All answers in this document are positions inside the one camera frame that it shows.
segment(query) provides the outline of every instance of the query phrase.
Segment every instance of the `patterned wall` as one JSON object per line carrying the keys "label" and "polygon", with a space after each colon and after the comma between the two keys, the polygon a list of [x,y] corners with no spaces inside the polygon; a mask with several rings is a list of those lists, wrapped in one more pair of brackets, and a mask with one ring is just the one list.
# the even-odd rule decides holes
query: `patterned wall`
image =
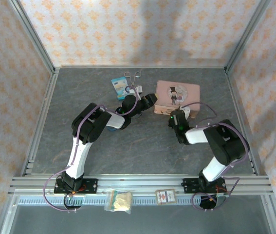
{"label": "patterned wall", "polygon": [[21,0],[55,66],[220,66],[259,0]]}
{"label": "patterned wall", "polygon": [[0,213],[19,175],[49,72],[7,0],[0,0]]}
{"label": "patterned wall", "polygon": [[271,1],[233,70],[250,126],[276,195],[276,0]]}

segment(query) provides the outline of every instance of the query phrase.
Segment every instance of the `black mounting plate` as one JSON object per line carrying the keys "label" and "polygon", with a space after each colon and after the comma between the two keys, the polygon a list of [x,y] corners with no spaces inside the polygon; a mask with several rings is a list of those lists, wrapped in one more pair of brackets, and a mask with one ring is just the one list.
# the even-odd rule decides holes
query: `black mounting plate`
{"label": "black mounting plate", "polygon": [[[54,194],[69,194],[72,191],[68,190],[68,186],[65,186],[62,178],[56,179],[55,182],[58,187],[55,186]],[[78,192],[78,194],[96,194],[98,188],[98,179],[87,179],[83,178],[81,188],[86,186],[86,189]]]}
{"label": "black mounting plate", "polygon": [[184,188],[185,194],[195,194],[198,192],[203,192],[206,194],[216,194],[217,186],[218,186],[219,193],[224,193],[226,191],[225,180],[223,178],[219,178],[214,182],[215,182],[214,184],[208,186],[204,191],[200,189],[198,178],[184,178],[183,183],[181,185]]}

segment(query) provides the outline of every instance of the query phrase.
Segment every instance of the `scissors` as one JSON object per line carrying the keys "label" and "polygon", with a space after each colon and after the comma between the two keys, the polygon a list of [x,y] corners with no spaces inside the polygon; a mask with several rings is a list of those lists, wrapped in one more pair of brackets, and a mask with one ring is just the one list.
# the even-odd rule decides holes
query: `scissors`
{"label": "scissors", "polygon": [[130,74],[130,72],[125,72],[125,73],[124,73],[124,76],[125,76],[126,78],[130,78],[131,85],[134,87],[134,83],[135,83],[135,81],[136,81],[136,78],[140,78],[140,77],[141,77],[141,72],[135,72],[134,78],[133,78],[133,82],[132,82],[132,79],[131,79],[131,74]]}

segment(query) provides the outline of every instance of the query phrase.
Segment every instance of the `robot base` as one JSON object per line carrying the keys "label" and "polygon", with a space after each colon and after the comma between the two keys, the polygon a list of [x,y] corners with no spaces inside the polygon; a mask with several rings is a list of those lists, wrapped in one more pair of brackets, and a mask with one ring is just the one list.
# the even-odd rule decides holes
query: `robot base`
{"label": "robot base", "polygon": [[[81,186],[77,191],[78,194],[95,194],[98,188],[98,179],[81,179]],[[58,178],[55,183],[54,194],[70,194],[72,189],[63,181],[62,178]]]}
{"label": "robot base", "polygon": [[181,185],[184,188],[185,194],[195,194],[198,192],[203,192],[206,194],[216,194],[219,190],[221,190],[222,193],[223,191],[226,191],[225,180],[223,178],[218,178],[205,188],[201,187],[200,178],[184,178]]}

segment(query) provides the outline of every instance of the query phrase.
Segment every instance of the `purple wire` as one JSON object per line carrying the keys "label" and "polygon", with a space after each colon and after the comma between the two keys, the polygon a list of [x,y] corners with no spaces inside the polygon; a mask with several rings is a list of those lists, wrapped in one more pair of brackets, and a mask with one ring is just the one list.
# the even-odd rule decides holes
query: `purple wire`
{"label": "purple wire", "polygon": [[94,107],[84,118],[83,120],[80,122],[80,124],[78,125],[78,129],[77,129],[77,134],[76,134],[76,147],[75,147],[75,152],[74,152],[74,157],[73,157],[73,160],[71,162],[71,165],[70,166],[67,166],[65,169],[57,172],[57,173],[54,173],[51,177],[49,177],[49,179],[45,182],[44,184],[44,188],[42,189],[43,191],[43,196],[46,200],[46,202],[54,209],[58,210],[58,211],[69,211],[69,210],[65,210],[65,209],[61,209],[61,208],[58,208],[56,206],[54,206],[53,204],[51,204],[51,202],[48,201],[47,197],[46,197],[46,188],[47,188],[47,184],[49,183],[49,181],[52,179],[52,177],[54,177],[55,175],[58,175],[58,174],[61,174],[62,172],[66,171],[68,168],[72,167],[73,164],[74,164],[74,161],[75,161],[75,158],[76,158],[76,154],[77,154],[77,148],[78,148],[78,143],[79,143],[79,133],[80,133],[80,129],[81,129],[81,126],[84,124],[84,122],[97,110],[99,109],[100,107],[103,107],[104,109],[105,106],[103,105],[97,105],[96,107]]}
{"label": "purple wire", "polygon": [[[233,132],[235,132],[236,135],[240,138],[240,140],[241,140],[241,142],[242,142],[242,144],[243,144],[243,146],[244,146],[244,148],[245,148],[245,155],[244,155],[240,160],[235,161],[235,162],[232,162],[232,163],[230,164],[230,166],[227,167],[227,168],[221,173],[221,175],[222,175],[222,174],[225,174],[225,173],[226,173],[230,168],[232,168],[235,164],[241,163],[241,162],[245,161],[246,158],[247,158],[247,156],[248,156],[249,150],[248,150],[248,147],[247,147],[247,144],[246,144],[245,139],[243,138],[243,136],[241,135],[241,133],[240,133],[236,128],[234,128],[234,127],[232,127],[231,125],[226,124],[226,123],[218,123],[218,125],[227,127],[227,128],[229,128],[229,129],[231,129]],[[231,196],[231,193],[232,193],[233,190],[235,189],[235,187],[236,187],[237,183],[239,182],[240,178],[239,178],[239,177],[223,177],[223,176],[222,176],[222,178],[223,178],[223,179],[236,179],[235,184],[233,185],[231,191],[229,192],[229,196]],[[205,195],[205,196],[210,197],[210,196],[209,196],[208,194],[206,194],[206,193],[195,193],[195,194],[191,197],[191,202],[192,202],[192,204],[193,204],[193,207],[194,207],[195,209],[197,209],[197,210],[200,210],[200,211],[206,211],[205,209],[198,208],[196,205],[194,205],[194,202],[193,202],[193,201],[194,201],[194,197],[195,197],[196,195],[199,195],[199,194],[203,194],[203,195]],[[215,210],[215,209],[220,208],[220,207],[225,203],[226,200],[224,200],[224,202],[223,202],[220,206],[215,207],[215,208],[212,209],[212,210]]]}
{"label": "purple wire", "polygon": [[221,175],[223,175],[223,174],[225,174],[230,168],[234,167],[235,164],[241,163],[241,162],[245,161],[246,158],[247,158],[247,156],[248,156],[249,150],[248,150],[248,146],[247,146],[247,144],[246,144],[246,141],[245,141],[244,137],[240,134],[240,132],[239,132],[236,128],[234,128],[234,127],[232,127],[231,125],[226,124],[226,123],[218,123],[218,125],[222,125],[222,126],[224,126],[224,127],[227,127],[227,128],[229,128],[229,129],[231,129],[234,133],[236,133],[236,135],[240,138],[240,140],[241,140],[241,142],[242,142],[242,144],[243,144],[243,146],[244,146],[244,148],[245,148],[245,155],[244,155],[241,159],[239,159],[238,161],[232,162],[232,163],[230,164],[230,167],[227,167],[227,168],[221,173]]}
{"label": "purple wire", "polygon": [[[229,192],[229,197],[230,197],[230,196],[231,196],[231,193],[233,192],[233,190],[235,189],[236,185],[238,184],[240,178],[239,178],[239,177],[222,177],[222,178],[223,178],[223,179],[236,179],[235,184],[233,185],[231,191]],[[194,205],[194,197],[195,197],[196,195],[208,196],[208,197],[210,197],[211,199],[213,199],[214,202],[216,202],[216,201],[215,201],[214,198],[213,198],[212,196],[210,196],[209,194],[201,193],[201,192],[195,193],[195,194],[191,197],[191,203],[192,203],[193,207],[194,207],[196,210],[199,210],[199,211],[213,211],[213,210],[219,209],[219,208],[220,208],[221,206],[223,206],[223,204],[227,201],[227,199],[224,200],[224,202],[223,202],[220,206],[215,207],[215,208],[210,209],[210,210],[208,210],[208,209],[201,209],[201,208],[198,208],[196,205]]]}
{"label": "purple wire", "polygon": [[202,122],[202,121],[204,121],[204,120],[207,120],[207,119],[214,119],[214,118],[217,118],[217,116],[218,116],[217,112],[216,112],[214,109],[212,109],[211,106],[209,106],[208,104],[206,104],[206,103],[204,103],[204,102],[200,102],[200,101],[192,102],[192,103],[190,103],[190,104],[187,104],[187,105],[185,105],[185,106],[182,106],[181,108],[184,108],[184,107],[187,107],[187,106],[191,106],[191,105],[194,105],[194,104],[202,104],[202,105],[205,105],[205,106],[207,106],[207,107],[215,114],[214,117],[203,118],[203,119],[200,120],[197,124],[199,124],[200,122]]}
{"label": "purple wire", "polygon": [[126,112],[126,113],[124,113],[124,114],[116,113],[116,114],[119,115],[119,116],[125,116],[125,115],[128,115],[129,113],[131,113],[131,112],[134,110],[134,108],[136,108],[136,105],[137,105],[137,103],[138,103],[138,93],[137,93],[136,89],[135,89],[133,86],[126,86],[125,91],[126,91],[127,93],[129,93],[129,91],[127,91],[127,88],[131,88],[131,89],[134,90],[134,93],[136,94],[136,101],[135,101],[135,103],[134,103],[134,105],[133,105],[133,107],[132,107],[132,109],[131,109],[130,111],[128,111],[128,112]]}
{"label": "purple wire", "polygon": [[[133,88],[135,94],[136,94],[136,101],[134,103],[134,106],[132,107],[132,109],[124,114],[119,114],[119,113],[116,113],[118,114],[119,116],[125,116],[129,113],[131,113],[134,108],[136,107],[137,105],[137,102],[138,102],[138,94],[137,94],[137,91],[135,88]],[[76,136],[79,136],[79,133],[80,133],[80,129],[81,129],[81,126],[84,124],[84,122],[97,110],[99,109],[100,107],[104,108],[106,111],[107,111],[107,108],[104,106],[104,105],[97,105],[95,108],[93,108],[84,118],[83,120],[80,122],[80,124],[78,125],[78,129],[77,129],[77,133],[76,133]],[[73,166],[74,162],[75,162],[75,158],[76,158],[76,154],[77,154],[77,148],[78,148],[78,145],[79,144],[79,137],[76,137],[76,146],[75,146],[75,152],[74,152],[74,156],[73,156],[73,160],[71,162],[71,165],[70,166],[67,166],[65,169],[57,172],[57,173],[54,173],[52,176],[50,176],[48,178],[48,180],[45,182],[44,184],[44,187],[43,187],[43,196],[44,196],[44,199],[46,200],[46,202],[54,209],[58,210],[58,211],[66,211],[66,212],[69,212],[69,210],[66,210],[66,209],[61,209],[61,208],[58,208],[56,206],[54,206],[53,204],[51,204],[51,202],[48,201],[47,197],[46,197],[46,188],[47,188],[47,184],[49,183],[49,181],[55,176],[55,175],[58,175],[58,174],[61,174],[62,172],[66,171],[68,168],[70,168],[71,166]]]}

